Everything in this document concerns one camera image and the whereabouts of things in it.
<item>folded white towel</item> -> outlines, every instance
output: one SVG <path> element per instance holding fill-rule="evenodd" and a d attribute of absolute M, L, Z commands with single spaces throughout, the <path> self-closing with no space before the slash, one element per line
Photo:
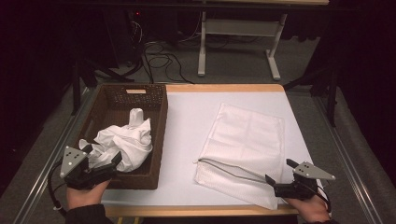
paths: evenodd
<path fill-rule="evenodd" d="M 280 181 L 284 120 L 222 104 L 197 162 L 195 180 L 248 203 L 277 209 L 265 175 Z"/>
<path fill-rule="evenodd" d="M 143 110 L 132 109 L 128 125 L 112 125 L 100 131 L 93 139 L 97 144 L 92 144 L 90 167 L 109 164 L 121 152 L 122 161 L 117 166 L 118 171 L 131 172 L 139 168 L 152 150 L 150 131 L 150 119 L 143 119 Z M 84 139 L 79 141 L 80 148 L 88 144 Z"/>

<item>crumpled white cloth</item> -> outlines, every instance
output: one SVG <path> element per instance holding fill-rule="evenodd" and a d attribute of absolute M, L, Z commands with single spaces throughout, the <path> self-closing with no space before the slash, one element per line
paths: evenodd
<path fill-rule="evenodd" d="M 143 119 L 143 110 L 134 108 L 130 112 L 129 124 L 119 127 L 112 125 L 100 131 L 93 140 L 90 153 L 91 168 L 111 163 L 117 153 L 121 152 L 122 161 L 117 166 L 121 172 L 131 172 L 140 167 L 152 150 L 150 119 Z M 79 140 L 79 148 L 89 143 Z"/>
<path fill-rule="evenodd" d="M 195 181 L 245 202 L 277 209 L 278 199 L 265 184 L 265 175 L 279 182 L 283 163 L 283 119 L 222 104 L 197 162 Z"/>

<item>wicker basket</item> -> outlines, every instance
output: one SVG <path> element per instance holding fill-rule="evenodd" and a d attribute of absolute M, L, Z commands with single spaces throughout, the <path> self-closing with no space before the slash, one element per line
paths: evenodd
<path fill-rule="evenodd" d="M 111 126 L 123 126 L 129 122 L 133 108 L 141 108 L 144 119 L 151 121 L 151 141 L 153 149 L 136 170 L 129 173 L 118 172 L 109 185 L 110 189 L 156 189 L 163 154 L 168 101 L 164 85 L 103 84 L 96 93 L 92 108 L 84 121 L 79 139 L 94 143 L 99 131 Z"/>

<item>white metal stand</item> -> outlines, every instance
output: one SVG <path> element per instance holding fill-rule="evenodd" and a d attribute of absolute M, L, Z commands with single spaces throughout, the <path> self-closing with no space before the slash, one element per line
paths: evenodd
<path fill-rule="evenodd" d="M 274 58 L 280 36 L 287 14 L 283 14 L 279 21 L 238 21 L 238 20 L 215 20 L 206 19 L 206 12 L 202 12 L 201 47 L 198 62 L 198 76 L 205 76 L 205 37 L 206 34 L 212 35 L 253 35 L 253 36 L 272 36 L 274 43 L 271 49 L 266 51 L 266 57 L 270 65 L 274 80 L 280 80 Z"/>

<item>hand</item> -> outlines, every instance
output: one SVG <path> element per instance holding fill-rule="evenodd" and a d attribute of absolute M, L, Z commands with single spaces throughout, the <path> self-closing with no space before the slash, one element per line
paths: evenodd
<path fill-rule="evenodd" d="M 100 203 L 109 183 L 110 180 L 107 180 L 96 185 L 93 189 L 78 190 L 67 188 L 66 197 L 69 209 Z"/>
<path fill-rule="evenodd" d="M 326 203 L 317 195 L 304 201 L 298 199 L 284 199 L 288 204 L 298 210 L 300 216 L 306 222 L 324 222 L 330 220 L 327 212 Z"/>

